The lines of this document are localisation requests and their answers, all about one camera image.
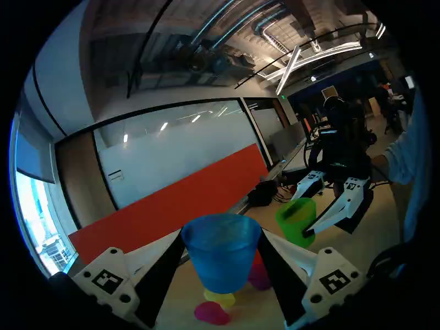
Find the red wall panel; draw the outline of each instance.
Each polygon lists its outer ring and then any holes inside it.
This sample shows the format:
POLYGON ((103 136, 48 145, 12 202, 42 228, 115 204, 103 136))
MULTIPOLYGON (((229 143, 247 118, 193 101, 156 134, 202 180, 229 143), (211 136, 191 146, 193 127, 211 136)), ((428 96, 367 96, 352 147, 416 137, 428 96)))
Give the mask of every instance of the red wall panel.
POLYGON ((69 238, 85 263, 110 246, 128 253, 194 218, 227 211, 248 194, 260 176, 267 174, 259 149, 253 144, 88 225, 69 238))

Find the plastic cup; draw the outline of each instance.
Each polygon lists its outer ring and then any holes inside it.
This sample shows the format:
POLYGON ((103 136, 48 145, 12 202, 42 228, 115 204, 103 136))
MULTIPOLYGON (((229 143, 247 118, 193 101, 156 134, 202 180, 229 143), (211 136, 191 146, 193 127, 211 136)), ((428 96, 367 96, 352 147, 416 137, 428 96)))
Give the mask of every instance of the plastic cup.
POLYGON ((203 286, 214 293, 232 293, 248 281, 260 225, 238 214, 213 214, 187 223, 183 242, 203 286))
POLYGON ((285 238, 302 248, 308 248, 315 240, 315 235, 307 238, 303 230, 316 219, 316 203, 311 198, 298 198, 284 204, 275 218, 285 238))

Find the blue plastic cup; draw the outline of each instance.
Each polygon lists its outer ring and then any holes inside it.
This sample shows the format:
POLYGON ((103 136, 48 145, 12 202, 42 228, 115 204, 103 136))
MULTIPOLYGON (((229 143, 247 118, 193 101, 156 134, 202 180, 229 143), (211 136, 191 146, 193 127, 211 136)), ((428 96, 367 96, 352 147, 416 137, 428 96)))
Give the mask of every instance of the blue plastic cup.
POLYGON ((232 293, 246 284, 260 235, 260 225, 239 214, 200 217, 181 232, 200 281, 214 293, 232 293))

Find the black bag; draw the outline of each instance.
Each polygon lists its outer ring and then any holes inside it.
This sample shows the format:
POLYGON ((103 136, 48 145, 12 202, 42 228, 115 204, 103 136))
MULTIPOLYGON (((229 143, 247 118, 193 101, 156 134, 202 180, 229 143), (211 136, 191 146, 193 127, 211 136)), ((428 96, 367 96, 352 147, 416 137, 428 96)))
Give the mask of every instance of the black bag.
POLYGON ((267 206, 272 202, 272 197, 278 192, 278 184, 274 180, 263 181, 256 185, 248 195, 250 206, 267 206))

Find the glass wall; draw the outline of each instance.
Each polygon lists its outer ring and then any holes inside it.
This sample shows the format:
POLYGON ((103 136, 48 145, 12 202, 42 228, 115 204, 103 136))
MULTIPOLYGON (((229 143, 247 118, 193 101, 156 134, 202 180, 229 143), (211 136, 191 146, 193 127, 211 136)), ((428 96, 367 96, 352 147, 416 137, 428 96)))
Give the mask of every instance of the glass wall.
POLYGON ((259 146, 236 100, 142 114, 99 128, 94 136, 105 179, 119 208, 247 146, 259 146))
POLYGON ((274 102, 278 101, 271 98, 245 98, 244 100, 261 132, 273 165, 276 165, 282 156, 277 154, 272 136, 284 129, 280 115, 275 109, 274 102))

